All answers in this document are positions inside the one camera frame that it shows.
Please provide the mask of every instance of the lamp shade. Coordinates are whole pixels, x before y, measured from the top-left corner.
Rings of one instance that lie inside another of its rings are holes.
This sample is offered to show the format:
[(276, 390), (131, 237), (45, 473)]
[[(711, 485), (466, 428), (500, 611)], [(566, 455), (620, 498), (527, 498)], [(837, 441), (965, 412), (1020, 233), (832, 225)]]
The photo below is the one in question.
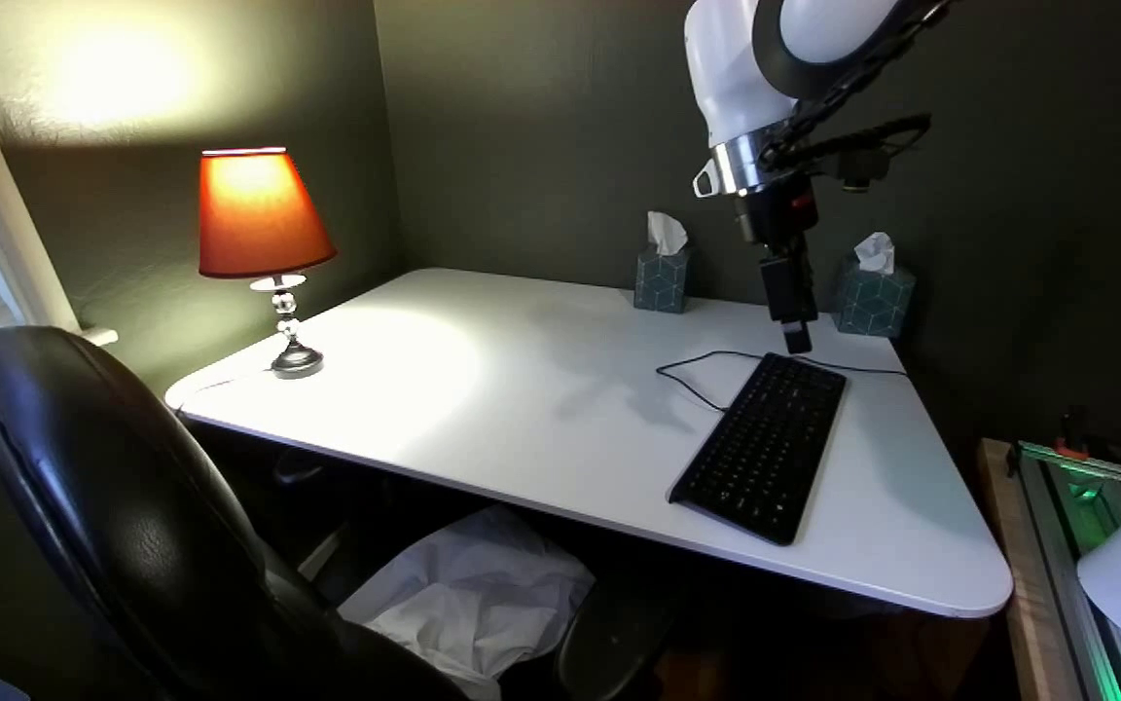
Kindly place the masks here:
[(199, 163), (202, 277), (276, 277), (335, 259), (285, 147), (213, 147)]

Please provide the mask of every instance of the chair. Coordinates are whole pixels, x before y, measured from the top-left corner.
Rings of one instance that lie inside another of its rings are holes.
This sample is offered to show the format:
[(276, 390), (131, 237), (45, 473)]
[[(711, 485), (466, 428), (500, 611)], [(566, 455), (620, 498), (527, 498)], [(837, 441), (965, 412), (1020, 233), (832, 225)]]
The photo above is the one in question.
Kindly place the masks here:
[[(0, 478), (70, 594), (169, 699), (458, 699), (343, 625), (151, 390), (70, 330), (0, 330)], [(627, 690), (667, 633), (659, 596), (609, 594), (621, 586), (597, 586), (559, 648), (555, 681), (575, 699)]]

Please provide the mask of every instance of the lamp light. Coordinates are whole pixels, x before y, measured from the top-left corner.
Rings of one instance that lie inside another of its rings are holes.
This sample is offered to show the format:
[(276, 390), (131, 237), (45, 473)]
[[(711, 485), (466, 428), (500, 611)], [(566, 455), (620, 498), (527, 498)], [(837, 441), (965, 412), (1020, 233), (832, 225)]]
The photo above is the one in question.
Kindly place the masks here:
[(272, 364), (285, 377), (323, 368), (323, 356), (297, 338), (292, 289), (297, 271), (332, 263), (323, 220), (285, 147), (206, 147), (199, 163), (199, 271), (202, 277), (262, 277), (250, 289), (269, 294), (276, 330), (287, 347)]

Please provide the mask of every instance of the keyboard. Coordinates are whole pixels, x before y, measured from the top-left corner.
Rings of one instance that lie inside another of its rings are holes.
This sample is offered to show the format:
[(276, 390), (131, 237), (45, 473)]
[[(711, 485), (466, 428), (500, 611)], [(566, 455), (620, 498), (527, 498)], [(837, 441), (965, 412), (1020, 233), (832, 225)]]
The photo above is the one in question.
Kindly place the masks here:
[(763, 356), (703, 450), (673, 485), (671, 503), (791, 547), (824, 455), (842, 390), (842, 376)]

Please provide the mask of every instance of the keyboard cable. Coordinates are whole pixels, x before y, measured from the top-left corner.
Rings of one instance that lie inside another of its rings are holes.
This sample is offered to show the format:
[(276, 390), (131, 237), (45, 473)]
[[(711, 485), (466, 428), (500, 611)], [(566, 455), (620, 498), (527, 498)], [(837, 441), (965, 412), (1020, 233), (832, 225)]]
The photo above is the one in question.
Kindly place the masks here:
[[(660, 376), (667, 381), (677, 381), (684, 394), (693, 394), (697, 402), (703, 402), (711, 412), (729, 412), (729, 407), (707, 402), (697, 386), (690, 386), (684, 377), (677, 377), (673, 369), (681, 368), (697, 368), (703, 360), (746, 360), (759, 364), (763, 356), (746, 356), (746, 350), (703, 350), (703, 356), (690, 356), (677, 364), (659, 368), (655, 376)], [(823, 368), (823, 369), (837, 369), (837, 376), (902, 376), (902, 369), (885, 369), (885, 368), (842, 368), (842, 364), (815, 364), (815, 360), (795, 360), (807, 368)]]

